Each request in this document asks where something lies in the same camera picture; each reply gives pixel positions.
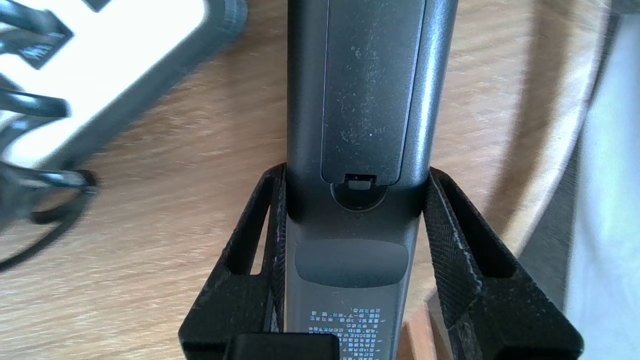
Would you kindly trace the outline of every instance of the black 3d-printed holder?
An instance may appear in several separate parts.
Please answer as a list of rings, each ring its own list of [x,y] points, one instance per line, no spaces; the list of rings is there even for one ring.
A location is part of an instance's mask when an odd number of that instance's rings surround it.
[[[282,331],[284,183],[284,164],[269,169],[258,182],[236,230],[180,327],[180,343],[187,359],[239,359],[238,336]],[[454,358],[577,359],[583,348],[580,334],[456,183],[432,168],[426,193],[424,219]],[[262,272],[250,275],[269,207]],[[261,359],[271,359],[269,354],[275,354],[274,349],[280,349],[284,341],[265,341],[263,336],[242,339],[247,347],[261,344],[265,349]],[[306,346],[291,337],[284,342],[290,341],[300,344],[296,351]],[[314,341],[325,339],[310,340],[309,347]],[[324,344],[331,348],[327,341]],[[329,355],[322,358],[335,358],[333,352]]]

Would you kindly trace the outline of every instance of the black cable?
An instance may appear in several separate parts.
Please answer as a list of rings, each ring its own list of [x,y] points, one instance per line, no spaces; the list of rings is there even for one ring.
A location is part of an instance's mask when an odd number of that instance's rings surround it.
[[[0,152],[21,136],[41,126],[60,120],[68,115],[68,105],[63,99],[18,92],[0,88],[0,110],[8,110],[22,115],[12,119],[0,130]],[[0,197],[0,213],[13,213],[27,217],[35,224],[59,223],[49,233],[10,258],[0,261],[0,272],[13,268],[32,258],[67,232],[80,218],[87,205],[97,193],[97,178],[85,170],[49,170],[20,167],[0,160],[0,174],[6,189]],[[24,199],[12,197],[16,187],[32,189],[71,188],[76,196],[66,203],[45,211],[33,211],[33,204]],[[27,211],[21,207],[29,206]]]
[[[0,22],[40,35],[56,30],[56,19],[51,12],[32,9],[12,0],[0,0]]]

